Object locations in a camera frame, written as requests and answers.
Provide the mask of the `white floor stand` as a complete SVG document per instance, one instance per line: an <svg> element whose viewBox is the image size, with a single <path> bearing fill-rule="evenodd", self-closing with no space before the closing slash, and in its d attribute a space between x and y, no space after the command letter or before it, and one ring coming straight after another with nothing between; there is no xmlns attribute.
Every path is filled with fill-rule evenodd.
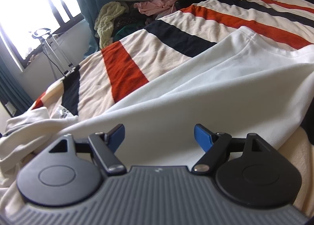
<svg viewBox="0 0 314 225"><path fill-rule="evenodd" d="M49 62L52 63L63 76L68 75L75 68L73 62L57 42L55 37L58 35L53 34L51 29L37 29L31 36L33 39L39 40L44 55L47 56Z"/></svg>

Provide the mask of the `striped cream bed blanket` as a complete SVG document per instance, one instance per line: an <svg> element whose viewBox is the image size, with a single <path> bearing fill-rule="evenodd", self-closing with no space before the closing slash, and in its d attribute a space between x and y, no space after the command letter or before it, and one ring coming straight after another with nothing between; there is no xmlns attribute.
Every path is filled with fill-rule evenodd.
<svg viewBox="0 0 314 225"><path fill-rule="evenodd" d="M90 55L16 118L35 113L34 118L23 122L26 126L44 119L75 116L82 122L99 116L243 26L285 51L313 45L313 0L205 0L193 4ZM7 121L4 137L14 131L16 118ZM300 128L313 147L313 99ZM313 216L313 151L296 167L302 175L302 186L294 204ZM24 206L16 177L17 174L14 177L1 174L1 213L6 215Z"/></svg>

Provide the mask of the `teal curtain left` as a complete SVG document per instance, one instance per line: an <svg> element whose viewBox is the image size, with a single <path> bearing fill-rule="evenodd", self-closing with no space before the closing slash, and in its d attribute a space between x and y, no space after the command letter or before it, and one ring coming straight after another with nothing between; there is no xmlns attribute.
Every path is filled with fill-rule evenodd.
<svg viewBox="0 0 314 225"><path fill-rule="evenodd" d="M16 109L14 116L23 114L34 103L1 58L1 103L8 102Z"/></svg>

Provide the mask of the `dark clothes pile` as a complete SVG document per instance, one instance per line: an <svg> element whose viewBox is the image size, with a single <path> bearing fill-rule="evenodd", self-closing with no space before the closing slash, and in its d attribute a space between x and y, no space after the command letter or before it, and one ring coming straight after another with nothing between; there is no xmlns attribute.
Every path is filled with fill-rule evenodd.
<svg viewBox="0 0 314 225"><path fill-rule="evenodd" d="M125 11L113 21L112 41L116 42L163 16L204 0L116 0Z"/></svg>

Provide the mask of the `yellow knitted garment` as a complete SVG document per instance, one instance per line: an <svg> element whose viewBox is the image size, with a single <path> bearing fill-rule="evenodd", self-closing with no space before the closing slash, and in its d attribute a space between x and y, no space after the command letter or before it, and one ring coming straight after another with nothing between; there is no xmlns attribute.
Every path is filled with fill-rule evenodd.
<svg viewBox="0 0 314 225"><path fill-rule="evenodd" d="M114 29L114 19L124 13L126 8L119 2L109 2L102 6L95 20L95 36L99 38L99 47L105 48L111 44L111 36Z"/></svg>

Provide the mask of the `white sweatshirt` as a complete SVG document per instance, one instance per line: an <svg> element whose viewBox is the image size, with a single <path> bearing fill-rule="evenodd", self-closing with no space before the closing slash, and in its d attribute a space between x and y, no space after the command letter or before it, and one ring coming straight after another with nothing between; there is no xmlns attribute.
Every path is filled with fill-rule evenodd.
<svg viewBox="0 0 314 225"><path fill-rule="evenodd" d="M247 27L118 101L105 113L44 119L23 126L34 112L14 120L1 139L1 174L14 177L34 154L65 133L85 137L124 124L118 156L131 164L186 164L202 150L193 128L243 137L258 133L294 165L313 151L300 124L313 99L313 45L285 51Z"/></svg>

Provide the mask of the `pink garment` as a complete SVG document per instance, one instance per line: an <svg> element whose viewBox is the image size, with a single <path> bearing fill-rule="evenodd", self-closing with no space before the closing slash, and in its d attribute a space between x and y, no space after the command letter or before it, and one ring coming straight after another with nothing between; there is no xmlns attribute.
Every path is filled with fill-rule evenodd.
<svg viewBox="0 0 314 225"><path fill-rule="evenodd" d="M135 3L134 8L146 16L159 15L163 17L176 11L176 1L178 0L148 0Z"/></svg>

